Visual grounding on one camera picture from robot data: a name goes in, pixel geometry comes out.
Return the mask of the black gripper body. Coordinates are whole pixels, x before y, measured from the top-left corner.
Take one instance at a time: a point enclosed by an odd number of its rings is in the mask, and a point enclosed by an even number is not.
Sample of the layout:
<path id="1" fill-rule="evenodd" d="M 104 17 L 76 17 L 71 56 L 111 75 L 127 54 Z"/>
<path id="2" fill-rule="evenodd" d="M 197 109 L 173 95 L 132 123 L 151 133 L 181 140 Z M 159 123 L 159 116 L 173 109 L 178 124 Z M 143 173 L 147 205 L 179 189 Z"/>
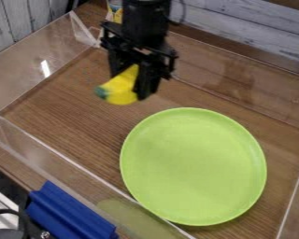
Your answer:
<path id="1" fill-rule="evenodd" d="M 170 28 L 171 0 L 122 0 L 122 23 L 103 21 L 102 46 L 134 50 L 135 63 L 162 58 L 162 78 L 175 70 L 177 50 L 166 42 Z"/>

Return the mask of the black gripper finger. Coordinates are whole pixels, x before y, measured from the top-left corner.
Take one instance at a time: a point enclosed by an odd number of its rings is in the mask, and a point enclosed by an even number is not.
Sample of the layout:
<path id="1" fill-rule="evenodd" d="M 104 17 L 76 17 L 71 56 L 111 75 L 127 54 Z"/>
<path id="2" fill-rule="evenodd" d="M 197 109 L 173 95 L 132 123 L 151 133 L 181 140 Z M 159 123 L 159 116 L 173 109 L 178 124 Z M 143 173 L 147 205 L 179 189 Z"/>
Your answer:
<path id="1" fill-rule="evenodd" d="M 162 58 L 143 60 L 139 64 L 139 72 L 134 92 L 142 101 L 158 92 L 162 79 L 163 61 Z"/>
<path id="2" fill-rule="evenodd" d="M 111 77 L 120 74 L 135 63 L 134 50 L 116 49 L 108 50 L 108 63 Z"/>

